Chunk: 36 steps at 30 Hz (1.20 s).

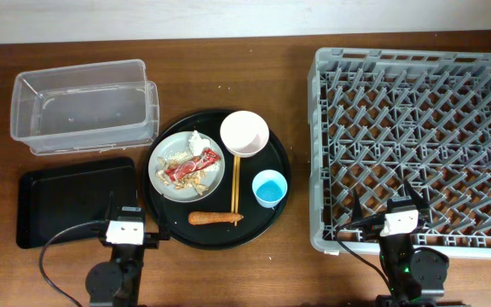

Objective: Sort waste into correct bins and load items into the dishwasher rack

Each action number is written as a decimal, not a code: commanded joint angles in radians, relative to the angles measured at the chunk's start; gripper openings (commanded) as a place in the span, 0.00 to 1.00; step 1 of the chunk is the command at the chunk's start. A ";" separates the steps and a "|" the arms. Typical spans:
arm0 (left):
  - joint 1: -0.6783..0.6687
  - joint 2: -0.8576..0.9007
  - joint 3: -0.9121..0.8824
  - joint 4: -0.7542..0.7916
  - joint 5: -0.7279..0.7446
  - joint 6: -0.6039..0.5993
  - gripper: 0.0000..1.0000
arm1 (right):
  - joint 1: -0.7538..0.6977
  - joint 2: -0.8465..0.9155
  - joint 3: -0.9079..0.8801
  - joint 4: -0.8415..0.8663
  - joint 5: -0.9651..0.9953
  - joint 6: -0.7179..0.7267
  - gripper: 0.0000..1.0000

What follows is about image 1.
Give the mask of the grey plate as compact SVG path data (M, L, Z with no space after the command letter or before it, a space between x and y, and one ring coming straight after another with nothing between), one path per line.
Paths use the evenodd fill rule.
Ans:
M164 157L174 152L189 151L188 139L192 135L193 131L177 132L171 136L166 137L158 145L155 146L151 153L147 163L147 177L153 188L159 194L163 194L166 199L180 202L189 203L202 200L218 187L222 181L223 173L225 171L225 158L222 154L222 150L219 145L207 135L199 133L203 138L209 139L211 145L209 148L222 157L219 171L206 172L205 177L201 179L201 182L209 189L202 196L198 195L193 188L174 189L174 186L165 186L156 176L155 172L160 171L162 167L158 162L158 157Z

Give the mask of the wooden chopstick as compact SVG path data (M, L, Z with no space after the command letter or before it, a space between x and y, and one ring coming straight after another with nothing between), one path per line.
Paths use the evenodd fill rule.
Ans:
M233 213L239 213L240 157L234 156Z
M234 213L234 199L235 199L235 183L236 183L236 166L237 166L237 157L234 156L234 161L233 161L233 171L232 171L232 188L231 188L231 212Z

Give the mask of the pile of white rice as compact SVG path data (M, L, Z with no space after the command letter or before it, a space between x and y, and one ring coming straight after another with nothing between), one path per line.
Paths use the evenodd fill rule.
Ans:
M168 154L162 157L162 160L164 161L164 163L162 164L162 168L164 170L173 168L176 165L179 165L183 162L190 160L193 156L194 155L191 154L189 151L181 151L181 152L174 152L172 154ZM212 165L207 166L205 168L205 171L206 172L219 171L221 160L222 157L219 157L219 159L216 160Z

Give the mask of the white tissue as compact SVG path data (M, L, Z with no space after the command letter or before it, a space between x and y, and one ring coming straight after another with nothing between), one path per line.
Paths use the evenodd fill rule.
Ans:
M198 131L194 131L188 139L189 150L193 156L199 156L211 143L209 139L203 138Z

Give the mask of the blue cup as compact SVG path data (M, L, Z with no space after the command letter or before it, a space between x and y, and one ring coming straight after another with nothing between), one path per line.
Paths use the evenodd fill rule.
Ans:
M265 170L255 175L251 188L260 206L274 208L286 196L288 184L286 178L280 172Z

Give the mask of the orange carrot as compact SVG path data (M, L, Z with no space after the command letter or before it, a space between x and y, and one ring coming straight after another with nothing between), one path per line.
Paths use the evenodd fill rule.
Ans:
M235 212L193 211L188 215L188 222L191 225L237 223L243 218L241 214Z

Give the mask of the pink bowl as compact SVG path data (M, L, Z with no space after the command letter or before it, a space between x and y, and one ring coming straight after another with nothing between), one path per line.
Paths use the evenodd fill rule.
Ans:
M234 156L250 158L259 153L269 141L265 120L250 111L229 114L221 123L220 137L225 148Z

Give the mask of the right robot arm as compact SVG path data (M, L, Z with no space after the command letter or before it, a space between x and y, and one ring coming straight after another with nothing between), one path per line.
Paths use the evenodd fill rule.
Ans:
M435 306L444 295L449 258L429 247L415 247L412 235L426 224L430 206L409 182L405 194L389 199L386 210L365 217L357 192L350 227L360 229L379 246L382 276L390 290L375 298L377 306Z

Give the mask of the pile of peanut shells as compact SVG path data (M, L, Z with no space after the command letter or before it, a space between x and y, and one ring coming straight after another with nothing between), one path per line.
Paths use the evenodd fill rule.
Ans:
M162 167L164 161L162 157L158 157L158 162ZM162 168L160 171L155 172L155 176L165 185L170 186L171 184L174 186L174 189L185 189L185 188L193 188L195 192L202 196L204 193L208 191L208 187L201 182L201 179L205 177L205 171L195 171L186 175L180 181L172 182L166 175L165 170Z

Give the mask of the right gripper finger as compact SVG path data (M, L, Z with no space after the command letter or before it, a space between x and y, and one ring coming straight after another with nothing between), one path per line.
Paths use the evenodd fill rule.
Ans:
M407 195L411 198L411 201L416 206L418 211L429 211L430 206L425 199L411 186L408 180L403 181L403 185Z
M356 223L363 219L362 210L361 210L361 202L360 196L357 193L357 190L353 189L353 208L351 213L351 222Z

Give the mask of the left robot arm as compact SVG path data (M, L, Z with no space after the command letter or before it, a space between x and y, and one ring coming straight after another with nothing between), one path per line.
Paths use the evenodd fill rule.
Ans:
M146 213L139 206L121 206L109 194L109 205L100 226L93 231L104 247L111 249L108 261L95 265L87 274L85 288L90 306L137 306L147 249L159 248L170 239L166 220L155 233L145 230Z

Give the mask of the red snack wrapper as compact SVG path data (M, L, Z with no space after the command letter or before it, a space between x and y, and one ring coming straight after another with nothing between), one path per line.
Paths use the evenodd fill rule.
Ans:
M221 156L210 148L205 148L199 156L193 156L191 159L181 164L165 170L165 175L172 181L180 181L186 175L195 171L201 171L215 164L221 159Z

